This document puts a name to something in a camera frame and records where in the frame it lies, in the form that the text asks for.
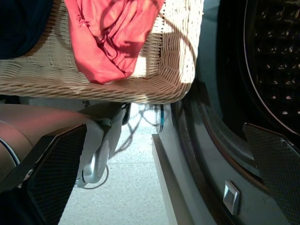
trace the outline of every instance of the dark cloth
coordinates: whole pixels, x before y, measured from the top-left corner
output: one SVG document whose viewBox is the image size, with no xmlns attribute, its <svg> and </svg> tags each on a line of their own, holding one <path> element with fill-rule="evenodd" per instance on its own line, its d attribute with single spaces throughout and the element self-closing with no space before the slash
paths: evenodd
<svg viewBox="0 0 300 225">
<path fill-rule="evenodd" d="M 0 0 L 0 59 L 24 55 L 42 35 L 53 0 Z"/>
</svg>

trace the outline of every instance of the washing machine drum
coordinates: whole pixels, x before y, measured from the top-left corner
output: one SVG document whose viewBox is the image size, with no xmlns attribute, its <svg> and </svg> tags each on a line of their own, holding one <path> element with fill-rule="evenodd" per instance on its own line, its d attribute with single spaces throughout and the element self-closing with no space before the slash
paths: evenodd
<svg viewBox="0 0 300 225">
<path fill-rule="evenodd" d="M 300 133 L 299 1 L 247 1 L 244 47 L 250 81 L 270 116 Z"/>
</svg>

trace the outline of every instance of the white floor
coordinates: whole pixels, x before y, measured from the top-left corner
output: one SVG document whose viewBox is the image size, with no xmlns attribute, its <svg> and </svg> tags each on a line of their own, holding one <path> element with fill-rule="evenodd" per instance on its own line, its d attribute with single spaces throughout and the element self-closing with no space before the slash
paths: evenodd
<svg viewBox="0 0 300 225">
<path fill-rule="evenodd" d="M 82 107 L 80 100 L 30 99 L 29 102 L 73 110 Z M 74 188 L 60 225 L 168 225 L 152 156 L 154 133 L 153 107 L 132 104 L 130 121 L 122 127 L 117 153 L 108 162 L 107 181 L 92 190 Z"/>
</svg>

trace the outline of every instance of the red garment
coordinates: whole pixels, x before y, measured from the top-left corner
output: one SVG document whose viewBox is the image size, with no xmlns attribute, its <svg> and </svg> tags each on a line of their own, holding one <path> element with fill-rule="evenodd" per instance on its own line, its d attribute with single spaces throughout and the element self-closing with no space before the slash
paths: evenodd
<svg viewBox="0 0 300 225">
<path fill-rule="evenodd" d="M 129 77 L 164 0 L 65 0 L 75 62 L 93 83 Z"/>
</svg>

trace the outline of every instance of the white wicker basket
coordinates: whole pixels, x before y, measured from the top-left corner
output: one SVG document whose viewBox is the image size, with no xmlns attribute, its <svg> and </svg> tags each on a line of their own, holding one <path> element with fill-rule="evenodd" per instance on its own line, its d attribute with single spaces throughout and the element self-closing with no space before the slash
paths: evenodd
<svg viewBox="0 0 300 225">
<path fill-rule="evenodd" d="M 48 25 L 26 55 L 0 60 L 0 94 L 165 104 L 182 99 L 195 76 L 203 0 L 165 0 L 125 80 L 92 84 L 79 73 L 69 38 L 68 13 L 54 0 Z"/>
</svg>

